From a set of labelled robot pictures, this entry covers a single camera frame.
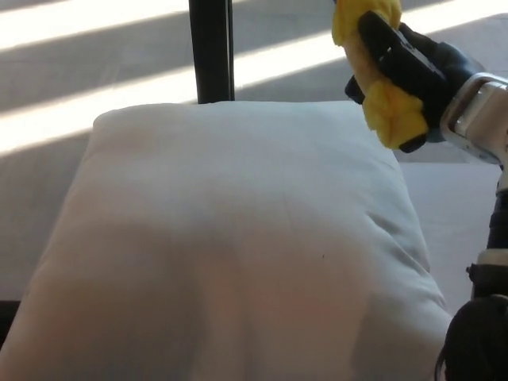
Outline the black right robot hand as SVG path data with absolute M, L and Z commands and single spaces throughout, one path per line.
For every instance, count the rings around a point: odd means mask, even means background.
M 389 26 L 373 11 L 359 20 L 360 40 L 380 72 L 423 103 L 427 130 L 395 147 L 411 153 L 426 143 L 441 143 L 441 118 L 459 89 L 484 67 L 459 49 L 436 42 L 402 23 Z

